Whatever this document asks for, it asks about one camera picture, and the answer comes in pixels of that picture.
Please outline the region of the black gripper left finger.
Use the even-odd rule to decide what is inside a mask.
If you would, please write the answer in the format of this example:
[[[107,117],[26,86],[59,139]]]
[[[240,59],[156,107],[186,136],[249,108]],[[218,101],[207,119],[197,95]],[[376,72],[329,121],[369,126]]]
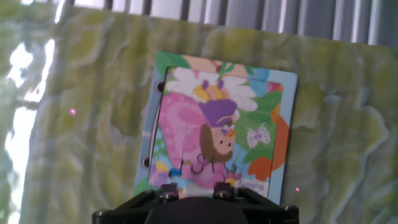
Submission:
[[[91,223],[144,224],[153,208],[178,199],[177,183],[164,184],[158,189],[143,191],[113,210],[95,211],[91,216]]]

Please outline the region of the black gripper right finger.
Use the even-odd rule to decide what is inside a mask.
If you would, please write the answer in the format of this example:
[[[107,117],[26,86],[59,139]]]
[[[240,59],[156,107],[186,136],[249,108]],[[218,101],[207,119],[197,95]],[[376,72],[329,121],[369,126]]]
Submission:
[[[248,223],[299,224],[299,208],[280,206],[247,187],[234,188],[230,183],[217,182],[213,199],[237,206]]]

